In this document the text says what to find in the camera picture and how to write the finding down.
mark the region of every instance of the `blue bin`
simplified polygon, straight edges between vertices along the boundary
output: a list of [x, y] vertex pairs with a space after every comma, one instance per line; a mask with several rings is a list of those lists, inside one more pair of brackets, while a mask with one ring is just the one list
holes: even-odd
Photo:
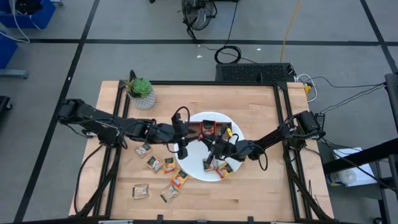
[[17, 50], [17, 44], [14, 40], [11, 40], [0, 34], [0, 69], [4, 69], [10, 61], [12, 55]]
[[[0, 0], [0, 11], [12, 12], [12, 9], [10, 9], [10, 5], [8, 4], [8, 2], [9, 2], [8, 0]], [[43, 8], [31, 16], [16, 14], [16, 19], [21, 29], [23, 28], [37, 29], [34, 24], [36, 24], [37, 27], [40, 29], [45, 29], [47, 27], [52, 15], [55, 12], [55, 6], [52, 4], [50, 0], [41, 0], [41, 4]], [[0, 22], [5, 27], [17, 28], [12, 13], [0, 14]]]

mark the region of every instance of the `wooden tabletop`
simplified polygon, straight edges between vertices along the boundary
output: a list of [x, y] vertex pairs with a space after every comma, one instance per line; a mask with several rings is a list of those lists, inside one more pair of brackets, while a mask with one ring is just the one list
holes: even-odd
[[[113, 112], [117, 87], [118, 82], [102, 83], [96, 105], [99, 110]], [[293, 114], [308, 110], [303, 85], [289, 83], [288, 87]], [[128, 117], [155, 118], [158, 123], [170, 123], [171, 116], [180, 106], [187, 106], [191, 114], [216, 111], [229, 116], [242, 130], [244, 137], [253, 140], [265, 136], [278, 126], [272, 87], [154, 85], [154, 90], [157, 97], [155, 106], [143, 111], [130, 105]], [[284, 109], [282, 92], [280, 96]], [[145, 165], [150, 155], [140, 159], [133, 150], [140, 143], [128, 139], [127, 143], [129, 149], [123, 149], [119, 164], [111, 218], [154, 220], [161, 214], [165, 220], [245, 221], [248, 216], [253, 216], [255, 221], [294, 220], [281, 143], [267, 149], [267, 171], [260, 169], [258, 161], [247, 159], [236, 173], [219, 182], [204, 182], [191, 177], [180, 190], [180, 195], [170, 204], [161, 199], [159, 192], [169, 184], [172, 174], [153, 173]], [[307, 140], [307, 144], [308, 148], [318, 151], [315, 141]], [[97, 147], [98, 140], [89, 139], [84, 158]], [[163, 145], [153, 148], [150, 154], [161, 158], [174, 156]], [[79, 209], [98, 186], [104, 151], [95, 154], [83, 169], [78, 192]], [[333, 217], [319, 155], [306, 150], [302, 150], [301, 155], [305, 178], [312, 183], [312, 194], [326, 214]], [[132, 188], [135, 184], [149, 184], [150, 197], [134, 200]], [[108, 191], [105, 190], [103, 202], [107, 196]], [[304, 217], [299, 193], [297, 198], [300, 216]]]

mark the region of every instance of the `concrete floor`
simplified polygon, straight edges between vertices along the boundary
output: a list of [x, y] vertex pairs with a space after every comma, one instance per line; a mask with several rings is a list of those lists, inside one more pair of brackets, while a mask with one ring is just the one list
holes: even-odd
[[[62, 86], [70, 71], [78, 40], [93, 3], [98, 0], [63, 0], [49, 26], [42, 31], [25, 30], [33, 44], [19, 44], [8, 68], [26, 69], [27, 80], [0, 79], [0, 95], [12, 98], [14, 108], [0, 130], [0, 223], [12, 222], [21, 202]], [[392, 57], [398, 60], [398, 2], [366, 0]], [[234, 3], [219, 2], [218, 16], [209, 27], [197, 32], [199, 39], [225, 40], [233, 16]], [[231, 40], [283, 40], [294, 0], [240, 0]], [[214, 52], [193, 44], [178, 44], [189, 36], [182, 24], [179, 0], [99, 0], [88, 33], [96, 39], [160, 40], [152, 44], [84, 44], [67, 97], [82, 98], [95, 105], [103, 80], [127, 77], [130, 69], [150, 80], [214, 80]], [[9, 30], [14, 37], [21, 35]], [[50, 44], [52, 39], [61, 39]], [[162, 44], [161, 40], [175, 40]], [[391, 73], [382, 47], [369, 23], [360, 0], [302, 0], [289, 40], [325, 41], [324, 45], [288, 45], [284, 62], [297, 73], [324, 76], [335, 85], [365, 85], [384, 81]], [[368, 46], [346, 44], [367, 42]], [[207, 44], [212, 48], [222, 45]], [[280, 45], [238, 45], [243, 57], [255, 62], [278, 62]], [[319, 89], [314, 112], [335, 104], [363, 89], [334, 89], [315, 80]], [[327, 139], [353, 147], [371, 147], [396, 138], [391, 108], [385, 90], [378, 90], [326, 116]], [[63, 218], [68, 215], [85, 140], [63, 126], [57, 126], [25, 221]], [[322, 150], [323, 157], [331, 155]], [[382, 176], [388, 176], [381, 163]], [[362, 194], [377, 189], [361, 189]], [[398, 205], [392, 192], [390, 211]], [[380, 215], [377, 200], [352, 194], [350, 189], [330, 187], [335, 217], [341, 221], [372, 223]], [[392, 223], [397, 214], [392, 213]]]

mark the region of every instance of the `white plate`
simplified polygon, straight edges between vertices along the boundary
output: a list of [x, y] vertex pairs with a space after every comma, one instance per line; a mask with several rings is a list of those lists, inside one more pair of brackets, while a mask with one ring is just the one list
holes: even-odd
[[[239, 140], [243, 140], [243, 133], [239, 129], [238, 125], [235, 122], [222, 113], [217, 112], [201, 112], [191, 116], [191, 121], [199, 121], [202, 122], [204, 119], [210, 121], [217, 121], [217, 122], [231, 122], [232, 124], [232, 133], [238, 134]], [[234, 143], [236, 140], [236, 136], [233, 136], [229, 141]], [[178, 150], [178, 144], [174, 144], [174, 151]], [[190, 176], [196, 178], [198, 180], [203, 181], [220, 181], [220, 176], [215, 171], [205, 172], [203, 170], [203, 159], [207, 159], [210, 152], [208, 148], [203, 142], [200, 141], [192, 141], [187, 145], [188, 156], [185, 159], [178, 159], [177, 161], [180, 164], [180, 167]], [[236, 172], [239, 167], [241, 166], [241, 162], [238, 162], [232, 158], [225, 159], [228, 164], [231, 166], [232, 170]], [[218, 165], [221, 165], [224, 161], [217, 161]]]

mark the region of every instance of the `white pot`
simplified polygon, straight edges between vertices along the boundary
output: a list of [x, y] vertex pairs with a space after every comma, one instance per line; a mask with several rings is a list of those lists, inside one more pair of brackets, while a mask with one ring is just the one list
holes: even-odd
[[128, 94], [133, 105], [140, 110], [148, 110], [151, 109], [156, 103], [156, 95], [155, 91], [152, 90], [151, 93], [145, 98], [134, 98], [130, 94]]

